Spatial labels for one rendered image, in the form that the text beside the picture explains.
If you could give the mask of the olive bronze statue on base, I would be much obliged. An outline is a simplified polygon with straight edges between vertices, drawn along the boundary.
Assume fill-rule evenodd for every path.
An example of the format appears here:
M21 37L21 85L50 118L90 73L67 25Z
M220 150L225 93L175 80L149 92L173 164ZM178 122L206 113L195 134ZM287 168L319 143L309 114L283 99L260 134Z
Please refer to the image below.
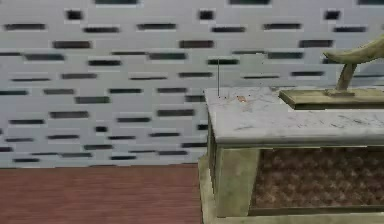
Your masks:
M281 90L278 97L295 110L383 109L384 92L376 88L349 88L359 64L384 59L384 35L349 50L325 51L323 55L343 65L336 86L319 90Z

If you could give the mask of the marble top olive cabinet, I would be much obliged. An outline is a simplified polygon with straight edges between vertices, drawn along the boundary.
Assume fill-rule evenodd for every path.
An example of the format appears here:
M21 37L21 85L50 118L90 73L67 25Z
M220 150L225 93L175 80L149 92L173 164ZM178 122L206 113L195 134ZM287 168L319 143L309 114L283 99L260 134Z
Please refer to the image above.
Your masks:
M202 224L384 224L384 108L295 110L290 89L205 90Z

